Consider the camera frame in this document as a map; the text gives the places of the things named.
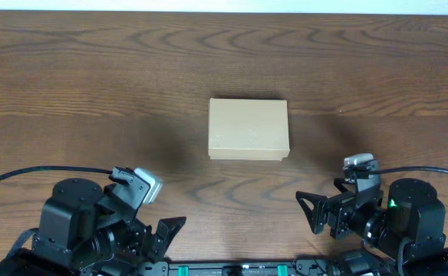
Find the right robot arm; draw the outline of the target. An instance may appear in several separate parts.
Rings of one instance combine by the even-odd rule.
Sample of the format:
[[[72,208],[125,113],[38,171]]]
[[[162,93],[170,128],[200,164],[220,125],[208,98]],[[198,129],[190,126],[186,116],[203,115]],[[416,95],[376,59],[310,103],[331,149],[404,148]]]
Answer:
[[[379,176],[354,180],[354,191],[345,183],[334,181],[339,194],[332,197],[296,192],[311,231],[319,234],[328,226],[335,239],[356,234],[386,258],[364,248],[349,251],[329,262],[329,275],[448,275],[446,208],[430,183],[392,182],[385,208]]]

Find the brown cardboard box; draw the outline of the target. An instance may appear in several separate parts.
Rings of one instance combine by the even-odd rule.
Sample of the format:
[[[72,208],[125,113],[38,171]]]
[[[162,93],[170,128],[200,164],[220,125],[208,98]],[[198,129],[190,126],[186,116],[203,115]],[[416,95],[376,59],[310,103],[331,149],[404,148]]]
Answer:
[[[285,100],[209,100],[210,159],[281,161],[289,153]]]

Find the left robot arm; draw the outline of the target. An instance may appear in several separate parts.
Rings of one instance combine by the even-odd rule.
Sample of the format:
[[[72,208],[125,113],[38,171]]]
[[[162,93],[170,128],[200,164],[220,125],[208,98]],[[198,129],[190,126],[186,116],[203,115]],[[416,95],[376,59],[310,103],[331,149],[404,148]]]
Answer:
[[[152,228],[137,219],[146,188],[81,178],[58,182],[37,228],[23,232],[0,262],[0,275],[137,275],[161,261],[186,218]]]

